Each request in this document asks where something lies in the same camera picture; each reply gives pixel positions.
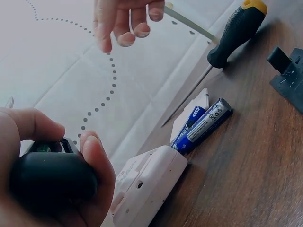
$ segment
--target black plastic piece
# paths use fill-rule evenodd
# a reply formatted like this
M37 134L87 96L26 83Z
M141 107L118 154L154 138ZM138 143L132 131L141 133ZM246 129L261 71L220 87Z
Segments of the black plastic piece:
M97 192L93 168L70 139L34 142L14 164L10 188L25 206L61 209L74 199L88 200Z
M267 58L281 74L270 85L303 114L303 50L295 48L288 58L276 47Z
M283 74L292 61L287 57L287 55L279 48L276 47L272 53L268 56L267 61Z
M255 35L264 18L255 7L246 10L239 7L227 22L218 45L207 55L208 62L215 68L223 68L232 52Z

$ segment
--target finger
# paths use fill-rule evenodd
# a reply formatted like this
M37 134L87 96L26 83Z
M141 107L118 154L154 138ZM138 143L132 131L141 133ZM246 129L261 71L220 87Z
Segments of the finger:
M148 36L151 29L146 23L146 8L132 9L132 29L139 38Z
M110 34L114 29L117 0L95 0L94 28L97 44L103 52L111 52Z
M94 168L100 184L94 198L80 204L78 211L88 226L100 226L113 199L115 172L97 137L87 137L82 153L85 161Z
M83 145L84 145L86 139L88 138L88 136L97 137L99 139L99 141L101 142L100 137L98 136L98 134L95 131L90 131L90 130L84 131L80 138L80 151L81 152L83 151Z
M152 21L161 21L164 15L164 1L158 0L148 5L148 14Z
M36 109L0 108L0 114L4 119L10 118L14 121L21 141L26 139L56 141L62 139L65 134L62 125Z
M114 34L120 46L133 45L135 36L131 34L129 28L129 10L118 10Z

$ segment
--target white plastic casing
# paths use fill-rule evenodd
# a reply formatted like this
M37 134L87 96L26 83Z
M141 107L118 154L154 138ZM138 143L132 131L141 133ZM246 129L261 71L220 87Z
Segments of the white plastic casing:
M186 123L188 117L190 116L191 112L194 110L196 106L202 107L203 109L207 110L209 108L209 99L208 99L208 90L204 88L196 98L191 100L187 106L184 108L184 111L176 118L174 124L172 126L170 142L172 143L181 129L183 128L184 124Z
M116 178L110 208L116 227L147 227L180 178L187 159L162 146L129 159Z

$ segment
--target black and yellow handle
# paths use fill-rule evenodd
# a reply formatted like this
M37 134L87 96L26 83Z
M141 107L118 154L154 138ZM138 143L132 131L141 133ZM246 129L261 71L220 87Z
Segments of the black and yellow handle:
M264 2L245 0L229 18L218 45L207 56L208 62L215 68L223 68L231 53L255 35L266 14Z

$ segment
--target screw hole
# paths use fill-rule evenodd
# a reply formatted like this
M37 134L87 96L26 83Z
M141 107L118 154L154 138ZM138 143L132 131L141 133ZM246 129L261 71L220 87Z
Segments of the screw hole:
M137 188L141 188L142 185L143 185L143 182L140 182L140 183L138 184Z

